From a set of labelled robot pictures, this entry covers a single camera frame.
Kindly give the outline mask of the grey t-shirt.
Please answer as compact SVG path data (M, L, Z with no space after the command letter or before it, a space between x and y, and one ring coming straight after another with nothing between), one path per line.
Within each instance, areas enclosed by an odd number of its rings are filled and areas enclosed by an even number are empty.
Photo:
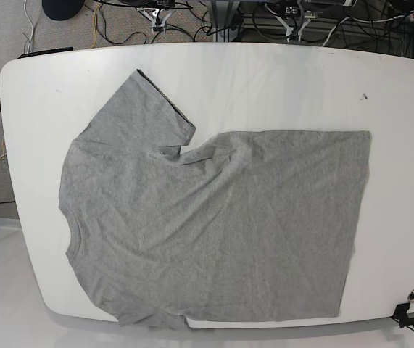
M367 131L218 134L140 70L72 141L67 258L120 325L334 318L368 178Z

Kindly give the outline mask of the metal frame stand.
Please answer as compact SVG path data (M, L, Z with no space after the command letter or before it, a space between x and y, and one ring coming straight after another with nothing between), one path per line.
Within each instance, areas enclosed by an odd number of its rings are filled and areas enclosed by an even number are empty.
M215 43L234 41L241 31L243 15L240 1L205 1L210 16L210 31L207 34Z

